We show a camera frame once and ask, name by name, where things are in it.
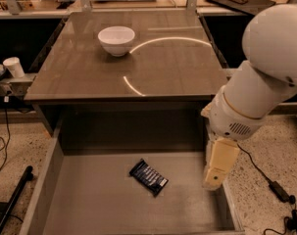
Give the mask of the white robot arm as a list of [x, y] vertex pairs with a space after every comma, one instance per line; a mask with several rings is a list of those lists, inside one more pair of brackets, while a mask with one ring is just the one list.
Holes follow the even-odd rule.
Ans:
[[201, 115], [209, 121], [203, 186], [216, 190], [266, 116], [297, 94], [297, 5], [272, 6], [256, 15], [242, 36], [246, 60]]

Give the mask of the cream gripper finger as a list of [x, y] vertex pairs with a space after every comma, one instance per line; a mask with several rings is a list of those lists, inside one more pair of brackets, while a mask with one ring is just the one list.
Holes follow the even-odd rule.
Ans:
[[208, 133], [208, 137], [203, 186], [207, 190], [214, 191], [223, 185], [237, 160], [240, 149], [236, 141], [220, 137], [213, 131]]

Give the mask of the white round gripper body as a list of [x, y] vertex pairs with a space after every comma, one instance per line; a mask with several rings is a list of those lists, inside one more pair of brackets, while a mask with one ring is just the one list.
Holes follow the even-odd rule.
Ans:
[[224, 91], [225, 85], [201, 111], [201, 116], [209, 121], [216, 136], [235, 141], [248, 139], [264, 124], [265, 119], [253, 119], [238, 113], [226, 100]]

